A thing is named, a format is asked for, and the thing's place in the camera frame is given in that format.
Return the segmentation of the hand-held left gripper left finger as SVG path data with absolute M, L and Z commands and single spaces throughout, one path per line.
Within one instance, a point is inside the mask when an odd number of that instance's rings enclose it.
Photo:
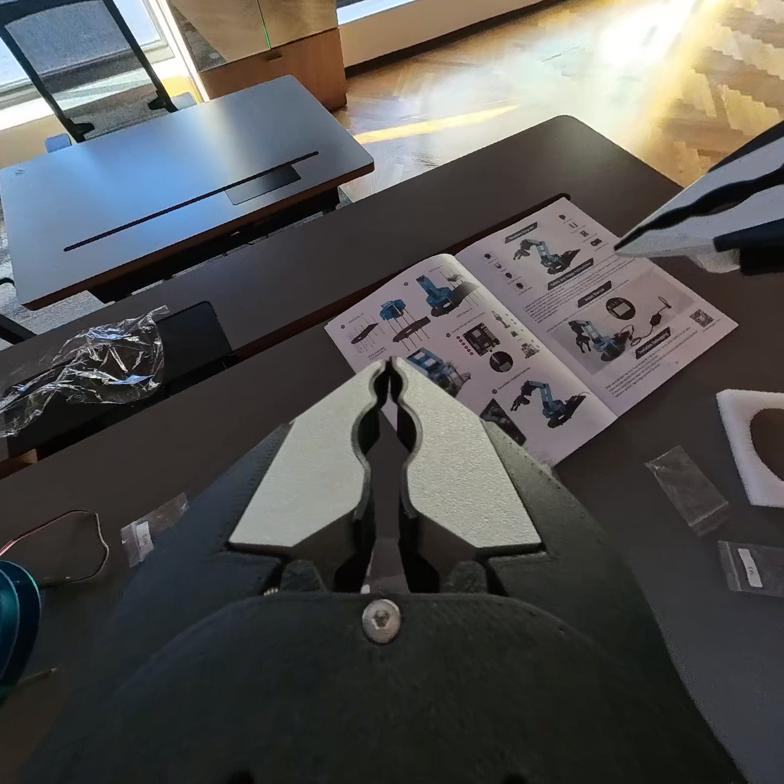
M 376 541 L 371 466 L 389 371 L 377 361 L 284 428 L 230 534 L 234 550 L 309 561 L 325 585 L 361 591 Z

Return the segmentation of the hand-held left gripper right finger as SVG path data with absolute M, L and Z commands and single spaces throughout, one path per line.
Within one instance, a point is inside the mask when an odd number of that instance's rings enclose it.
M 543 542 L 491 434 L 505 436 L 412 363 L 392 359 L 401 469 L 401 563 L 413 592 L 437 592 L 461 562 L 532 554 Z

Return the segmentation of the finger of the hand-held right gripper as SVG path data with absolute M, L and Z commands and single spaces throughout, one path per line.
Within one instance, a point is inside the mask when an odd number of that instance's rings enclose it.
M 713 239 L 725 211 L 782 211 L 783 123 L 723 159 L 624 239 Z
M 693 186 L 640 223 L 615 247 L 618 256 L 683 257 L 702 269 L 781 273 L 782 180 Z

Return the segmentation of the instruction manual booklet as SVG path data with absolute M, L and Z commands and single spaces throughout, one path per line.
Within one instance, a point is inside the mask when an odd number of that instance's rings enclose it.
M 328 322 L 355 372 L 408 360 L 554 466 L 737 323 L 563 196 Z

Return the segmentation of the clear plastic bag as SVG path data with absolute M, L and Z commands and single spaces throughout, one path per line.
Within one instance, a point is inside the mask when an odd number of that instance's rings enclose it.
M 165 370 L 156 320 L 168 314 L 168 307 L 161 306 L 68 339 L 49 368 L 5 391 L 1 436 L 17 436 L 55 399 L 73 405 L 121 405 L 152 396 L 162 386 Z

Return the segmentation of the blue toy robot arm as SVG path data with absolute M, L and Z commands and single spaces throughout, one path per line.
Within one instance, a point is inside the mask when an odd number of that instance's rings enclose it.
M 25 568 L 1 561 L 1 703 L 19 685 L 43 681 L 61 671 L 56 665 L 22 678 L 34 648 L 42 618 L 42 590 L 62 584 L 51 578 L 37 581 Z

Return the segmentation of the dark desk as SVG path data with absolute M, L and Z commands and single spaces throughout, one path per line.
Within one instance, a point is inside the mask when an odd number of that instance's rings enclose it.
M 209 301 L 244 358 L 219 375 L 69 446 L 41 463 L 2 479 L 2 543 L 71 510 L 97 513 L 110 548 L 119 532 L 142 513 L 185 492 L 187 519 L 170 529 L 186 550 L 207 553 L 197 536 L 201 522 L 228 514 L 221 488 L 208 489 L 285 419 L 299 414 L 347 380 L 350 370 L 321 322 L 369 293 L 430 252 L 459 249 L 485 231 L 530 212 L 564 193 L 613 234 L 624 234 L 679 191 L 679 186 L 570 116 L 531 129 L 432 169 L 340 209 L 291 227 L 261 245 L 209 263 L 182 279 L 144 292 L 9 350 L 31 375 L 37 349 L 100 320 L 165 303 L 171 309 Z M 728 387 L 782 387 L 782 274 L 743 278 L 664 262 L 699 294 L 739 322 L 732 336 L 565 459 L 556 473 L 601 525 L 641 585 L 683 683 L 703 717 L 749 782 L 782 782 L 782 599 L 728 589 L 715 538 L 782 546 L 782 510 L 748 504 L 720 424 L 714 395 Z M 678 514 L 646 463 L 681 446 L 728 501 L 730 519 L 705 535 Z M 534 757 L 502 761 L 500 751 L 480 751 L 487 738 L 512 731 L 511 712 L 544 708 L 527 702 L 544 687 L 518 688 L 525 672 L 512 654 L 511 637 L 499 638 L 493 656 L 504 673 L 479 679 L 484 664 L 469 652 L 479 630 L 456 622 L 446 600 L 423 597 L 433 610 L 418 612 L 426 626 L 394 650 L 360 631 L 366 600 L 339 594 L 307 599 L 267 597 L 260 591 L 274 567 L 252 556 L 223 552 L 173 562 L 176 574 L 158 579 L 147 562 L 132 578 L 120 550 L 98 583 L 54 590 L 45 605 L 30 670 L 61 665 L 47 683 L 23 689 L 2 709 L 2 781 L 16 773 L 15 757 L 36 757 L 20 780 L 118 781 L 121 772 L 76 772 L 71 762 L 85 720 L 100 709 L 103 674 L 118 685 L 163 644 L 182 636 L 207 610 L 223 606 L 219 585 L 233 590 L 274 624 L 252 632 L 225 659 L 294 666 L 292 686 L 307 686 L 309 699 L 335 699 L 305 708 L 294 729 L 292 690 L 276 687 L 272 706 L 252 689 L 270 683 L 266 672 L 245 679 L 241 697 L 268 715 L 281 742 L 270 753 L 280 764 L 240 761 L 223 765 L 210 781 L 241 779 L 293 782 L 304 765 L 308 779 L 336 782 L 534 781 Z

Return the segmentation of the clear labelled screw bag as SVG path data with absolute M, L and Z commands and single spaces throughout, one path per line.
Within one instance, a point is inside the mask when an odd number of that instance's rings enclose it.
M 783 598 L 781 547 L 725 540 L 720 540 L 717 546 L 731 592 Z
M 141 564 L 154 550 L 161 535 L 174 528 L 189 508 L 181 493 L 121 529 L 121 542 L 131 568 Z

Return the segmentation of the white foam square with hole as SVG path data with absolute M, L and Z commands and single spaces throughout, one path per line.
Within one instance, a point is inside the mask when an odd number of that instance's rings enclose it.
M 760 458 L 753 446 L 751 422 L 764 410 L 783 410 L 783 393 L 726 389 L 717 405 L 731 453 L 750 504 L 783 507 L 783 481 Z

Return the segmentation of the pale grey table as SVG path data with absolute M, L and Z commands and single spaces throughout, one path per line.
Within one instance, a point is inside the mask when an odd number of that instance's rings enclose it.
M 16 297 L 39 310 L 160 269 L 374 168 L 291 75 L 8 166 Z

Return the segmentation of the large window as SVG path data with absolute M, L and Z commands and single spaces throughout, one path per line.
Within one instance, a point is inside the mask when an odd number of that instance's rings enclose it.
M 191 93 L 195 100 L 200 100 L 199 89 L 189 72 L 183 47 L 176 41 L 164 2 L 118 1 L 116 4 L 141 44 L 153 40 L 151 23 L 155 23 L 161 31 L 169 51 L 157 55 L 148 53 L 147 56 L 170 95 Z M 63 132 L 62 124 L 3 43 L 1 50 L 2 132 L 15 132 L 17 128 L 29 124 L 53 128 L 55 133 Z

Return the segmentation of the dark office chair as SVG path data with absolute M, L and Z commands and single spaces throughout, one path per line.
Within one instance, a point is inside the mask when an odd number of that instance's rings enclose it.
M 116 2 L 2 2 L 2 43 L 73 142 L 195 105 L 171 96 L 147 54 L 169 51 L 155 23 L 141 44 Z

